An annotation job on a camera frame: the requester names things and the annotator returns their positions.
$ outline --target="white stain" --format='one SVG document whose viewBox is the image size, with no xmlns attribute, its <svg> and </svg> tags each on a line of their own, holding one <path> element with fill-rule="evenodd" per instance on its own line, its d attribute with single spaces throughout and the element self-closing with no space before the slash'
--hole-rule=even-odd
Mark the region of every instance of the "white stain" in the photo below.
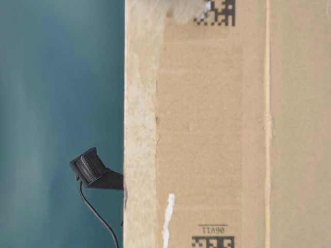
<svg viewBox="0 0 331 248">
<path fill-rule="evenodd" d="M 169 222 L 171 220 L 172 212 L 175 205 L 175 194 L 169 194 L 168 205 L 164 213 L 164 225 L 163 225 L 163 248 L 168 248 L 170 233 L 168 230 Z"/>
</svg>

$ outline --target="corrugated cardboard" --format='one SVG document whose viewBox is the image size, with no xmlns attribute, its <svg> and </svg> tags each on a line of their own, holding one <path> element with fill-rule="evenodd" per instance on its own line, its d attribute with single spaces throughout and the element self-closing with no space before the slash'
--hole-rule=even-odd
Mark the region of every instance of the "corrugated cardboard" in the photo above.
<svg viewBox="0 0 331 248">
<path fill-rule="evenodd" d="M 331 245 L 330 6 L 126 0 L 124 247 Z"/>
</svg>

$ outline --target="teal background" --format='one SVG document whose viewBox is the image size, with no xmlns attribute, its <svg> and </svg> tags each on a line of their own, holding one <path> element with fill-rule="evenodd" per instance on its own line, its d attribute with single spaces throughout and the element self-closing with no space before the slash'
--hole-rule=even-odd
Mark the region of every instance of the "teal background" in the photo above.
<svg viewBox="0 0 331 248">
<path fill-rule="evenodd" d="M 123 172 L 123 0 L 0 0 L 0 247 L 114 247 L 69 161 Z M 122 246 L 123 193 L 85 190 Z"/>
</svg>

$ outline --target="white paint mark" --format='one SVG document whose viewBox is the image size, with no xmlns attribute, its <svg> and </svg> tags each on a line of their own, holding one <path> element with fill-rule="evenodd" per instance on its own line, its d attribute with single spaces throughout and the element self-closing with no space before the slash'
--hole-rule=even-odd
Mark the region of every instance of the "white paint mark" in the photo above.
<svg viewBox="0 0 331 248">
<path fill-rule="evenodd" d="M 208 13 L 208 11 L 210 11 L 212 9 L 212 1 L 208 1 L 205 5 L 205 10 L 203 11 L 203 13 L 200 16 L 200 19 L 205 19 L 206 14 Z"/>
<path fill-rule="evenodd" d="M 175 194 L 169 194 L 168 196 L 168 205 L 167 208 L 165 209 L 164 213 L 164 225 L 163 225 L 163 248 L 168 248 L 168 242 L 169 242 L 169 222 L 171 220 L 172 212 L 174 210 L 174 205 L 175 205 Z"/>
<path fill-rule="evenodd" d="M 207 10 L 211 10 L 211 9 L 212 9 L 212 1 L 208 1 L 208 2 L 206 3 L 206 9 L 207 9 Z"/>
</svg>

